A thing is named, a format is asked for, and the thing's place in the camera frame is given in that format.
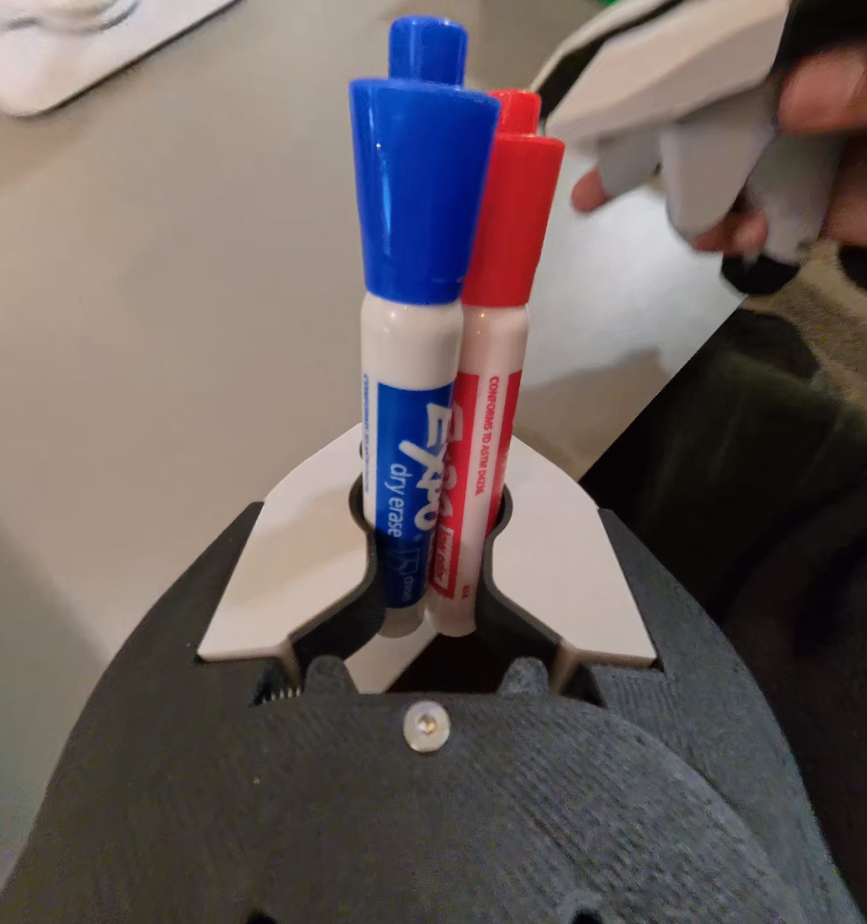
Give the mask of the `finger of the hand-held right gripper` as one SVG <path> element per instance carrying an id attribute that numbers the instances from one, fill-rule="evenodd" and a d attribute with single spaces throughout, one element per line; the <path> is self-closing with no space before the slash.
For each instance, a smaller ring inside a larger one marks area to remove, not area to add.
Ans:
<path id="1" fill-rule="evenodd" d="M 694 57 L 694 2 L 617 2 L 562 41 L 532 91 L 543 110 L 672 110 Z"/>
<path id="2" fill-rule="evenodd" d="M 789 2 L 622 2 L 547 64 L 547 132 L 598 141 L 676 121 L 761 84 Z"/>

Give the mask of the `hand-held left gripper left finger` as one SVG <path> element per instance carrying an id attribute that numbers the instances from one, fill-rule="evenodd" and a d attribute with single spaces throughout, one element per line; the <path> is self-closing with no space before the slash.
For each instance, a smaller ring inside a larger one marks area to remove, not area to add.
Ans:
<path id="1" fill-rule="evenodd" d="M 362 471 L 360 426 L 291 469 L 266 495 L 201 640 L 206 663 L 278 659 L 304 676 L 295 643 L 357 591 L 368 540 L 349 494 Z"/>

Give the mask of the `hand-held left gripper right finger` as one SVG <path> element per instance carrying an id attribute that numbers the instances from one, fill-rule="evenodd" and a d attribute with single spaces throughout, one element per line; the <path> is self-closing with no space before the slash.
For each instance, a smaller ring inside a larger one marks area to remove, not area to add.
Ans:
<path id="1" fill-rule="evenodd" d="M 657 659 L 597 504 L 517 438 L 486 543 L 483 637 L 510 659 L 540 660 L 554 692 L 581 667 L 648 669 Z"/>

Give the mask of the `red dry erase marker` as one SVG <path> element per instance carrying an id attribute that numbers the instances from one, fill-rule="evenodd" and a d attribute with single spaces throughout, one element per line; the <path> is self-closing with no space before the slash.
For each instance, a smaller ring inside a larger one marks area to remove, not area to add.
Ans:
<path id="1" fill-rule="evenodd" d="M 528 304 L 565 152 L 538 133 L 541 99 L 500 104 L 472 261 L 425 616 L 441 635 L 475 629 L 485 541 L 497 523 L 529 337 Z"/>

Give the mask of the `blue dry erase marker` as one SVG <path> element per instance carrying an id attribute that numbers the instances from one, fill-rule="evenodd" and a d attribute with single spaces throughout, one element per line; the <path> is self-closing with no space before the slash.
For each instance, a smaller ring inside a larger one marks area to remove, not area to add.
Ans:
<path id="1" fill-rule="evenodd" d="M 496 99 L 463 86 L 468 34 L 408 16 L 388 75 L 348 88 L 366 295 L 360 309 L 362 513 L 399 639 L 423 599 L 444 479 L 469 271 L 497 130 Z"/>

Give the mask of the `person's right hand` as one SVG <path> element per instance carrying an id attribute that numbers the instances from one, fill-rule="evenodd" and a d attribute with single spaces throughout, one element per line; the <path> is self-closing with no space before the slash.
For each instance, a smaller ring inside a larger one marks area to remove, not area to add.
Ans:
<path id="1" fill-rule="evenodd" d="M 797 61 L 787 72 L 776 119 L 780 130 L 801 136 L 831 134 L 847 141 L 825 214 L 824 236 L 841 246 L 867 248 L 867 40 L 827 49 Z M 593 213 L 616 197 L 598 161 L 570 193 L 571 207 Z M 691 248 L 730 257 L 752 257 L 770 233 L 759 211 L 723 213 L 697 237 L 685 237 Z"/>

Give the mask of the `white rounded mat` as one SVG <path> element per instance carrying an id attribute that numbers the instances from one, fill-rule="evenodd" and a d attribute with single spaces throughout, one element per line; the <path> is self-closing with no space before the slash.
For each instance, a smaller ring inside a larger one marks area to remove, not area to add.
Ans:
<path id="1" fill-rule="evenodd" d="M 0 34 L 0 112 L 16 118 L 57 109 L 236 5 L 235 1 L 139 1 L 116 27 L 60 34 Z"/>

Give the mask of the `dark corduroy pants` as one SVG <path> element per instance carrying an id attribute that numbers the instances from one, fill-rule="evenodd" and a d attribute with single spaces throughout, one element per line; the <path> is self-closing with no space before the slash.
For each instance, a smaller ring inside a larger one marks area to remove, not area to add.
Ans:
<path id="1" fill-rule="evenodd" d="M 793 322 L 740 308 L 579 479 L 717 623 L 867 468 L 867 410 Z"/>

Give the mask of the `clear acrylic stand bracket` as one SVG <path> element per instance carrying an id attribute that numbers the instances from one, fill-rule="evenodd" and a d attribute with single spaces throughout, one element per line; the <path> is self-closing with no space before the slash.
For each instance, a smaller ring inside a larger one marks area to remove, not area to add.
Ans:
<path id="1" fill-rule="evenodd" d="M 0 35 L 21 29 L 81 34 L 116 27 L 139 1 L 0 1 Z"/>

